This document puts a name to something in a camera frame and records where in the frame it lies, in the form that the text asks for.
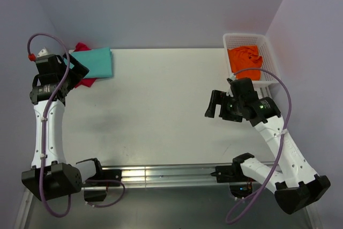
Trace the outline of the teal t shirt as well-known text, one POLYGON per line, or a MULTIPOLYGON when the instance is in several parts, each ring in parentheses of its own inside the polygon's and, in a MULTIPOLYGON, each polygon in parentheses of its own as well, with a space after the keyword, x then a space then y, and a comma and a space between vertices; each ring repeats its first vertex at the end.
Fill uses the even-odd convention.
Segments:
POLYGON ((71 55, 89 69, 88 74, 84 77, 85 79, 110 78, 113 76, 113 60, 110 48, 74 51, 71 55))

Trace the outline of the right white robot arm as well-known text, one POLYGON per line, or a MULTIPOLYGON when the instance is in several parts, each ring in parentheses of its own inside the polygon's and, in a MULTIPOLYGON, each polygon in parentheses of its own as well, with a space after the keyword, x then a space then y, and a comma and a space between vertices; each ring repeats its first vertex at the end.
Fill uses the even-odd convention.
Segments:
POLYGON ((276 103, 270 97, 260 98, 249 78, 230 81, 230 93, 213 90, 205 117, 213 118, 220 106, 219 117, 226 121, 247 120, 265 140, 275 157, 279 171, 258 161, 251 153, 235 157, 228 166, 217 166, 211 174, 218 183, 251 179, 274 194, 279 207, 287 214, 317 202, 330 188, 327 176, 319 175, 306 161, 286 129, 276 103))

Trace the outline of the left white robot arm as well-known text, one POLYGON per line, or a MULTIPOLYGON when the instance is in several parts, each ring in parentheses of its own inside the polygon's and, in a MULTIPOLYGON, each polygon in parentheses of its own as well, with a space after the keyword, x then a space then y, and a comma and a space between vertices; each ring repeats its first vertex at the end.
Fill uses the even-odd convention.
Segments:
POLYGON ((36 118, 36 143, 31 168, 22 172, 21 181, 38 200, 48 201, 80 192, 85 181, 97 180, 103 172, 97 158, 70 165, 63 151, 66 96, 88 74, 88 68, 72 55, 43 51, 34 62, 38 74, 29 96, 36 118))

